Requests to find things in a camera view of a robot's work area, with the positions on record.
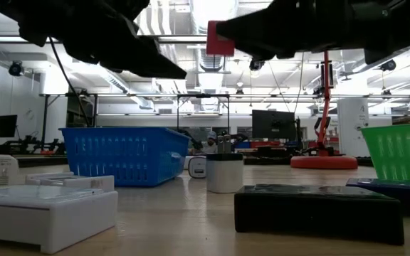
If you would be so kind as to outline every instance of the green plastic basket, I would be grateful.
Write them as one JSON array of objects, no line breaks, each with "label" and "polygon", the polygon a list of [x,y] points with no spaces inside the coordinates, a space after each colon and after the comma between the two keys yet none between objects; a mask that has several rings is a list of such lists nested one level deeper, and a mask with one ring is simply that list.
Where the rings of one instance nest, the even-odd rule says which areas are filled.
[{"label": "green plastic basket", "polygon": [[410,181],[410,124],[362,129],[377,178]]}]

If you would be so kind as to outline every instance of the table surface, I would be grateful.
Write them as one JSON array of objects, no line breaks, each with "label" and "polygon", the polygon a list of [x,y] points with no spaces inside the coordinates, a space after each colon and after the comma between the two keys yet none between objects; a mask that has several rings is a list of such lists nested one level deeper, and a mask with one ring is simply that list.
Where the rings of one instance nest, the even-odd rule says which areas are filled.
[{"label": "table surface", "polygon": [[[46,166],[21,172],[67,170],[67,166]],[[245,166],[244,183],[344,185],[349,178],[375,176],[374,169],[366,167],[357,171],[319,171],[289,166]],[[186,172],[156,188],[118,188],[117,191],[116,227],[55,255],[410,255],[410,218],[404,219],[406,244],[403,247],[329,238],[236,233],[233,194],[209,193],[205,180],[192,179]],[[39,254],[36,246],[0,241],[0,255]]]}]

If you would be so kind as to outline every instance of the clear plastic lid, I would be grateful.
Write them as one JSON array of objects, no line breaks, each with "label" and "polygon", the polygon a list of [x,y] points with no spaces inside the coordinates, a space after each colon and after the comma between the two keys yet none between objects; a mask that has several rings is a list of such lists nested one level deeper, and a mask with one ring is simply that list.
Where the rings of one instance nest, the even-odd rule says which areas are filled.
[{"label": "clear plastic lid", "polygon": [[103,193],[94,188],[19,185],[0,188],[0,202],[60,203]]},{"label": "clear plastic lid", "polygon": [[314,197],[387,198],[382,194],[368,191],[363,188],[346,186],[294,186],[257,184],[254,186],[251,192]]}]

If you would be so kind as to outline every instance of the blue plastic basket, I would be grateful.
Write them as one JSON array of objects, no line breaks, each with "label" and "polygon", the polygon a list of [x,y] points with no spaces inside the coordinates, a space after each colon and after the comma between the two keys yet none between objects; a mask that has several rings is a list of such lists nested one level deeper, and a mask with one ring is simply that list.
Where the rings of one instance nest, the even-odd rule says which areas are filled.
[{"label": "blue plastic basket", "polygon": [[167,128],[61,129],[75,175],[113,175],[116,186],[157,186],[183,171],[189,138]]}]

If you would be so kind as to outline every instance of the black monitor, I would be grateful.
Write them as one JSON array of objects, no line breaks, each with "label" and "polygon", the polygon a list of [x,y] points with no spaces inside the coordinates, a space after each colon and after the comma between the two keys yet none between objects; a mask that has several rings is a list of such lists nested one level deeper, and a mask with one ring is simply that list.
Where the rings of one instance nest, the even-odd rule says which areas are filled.
[{"label": "black monitor", "polygon": [[17,128],[17,115],[0,116],[0,138],[13,138]]},{"label": "black monitor", "polygon": [[296,140],[295,113],[253,110],[253,138]]}]

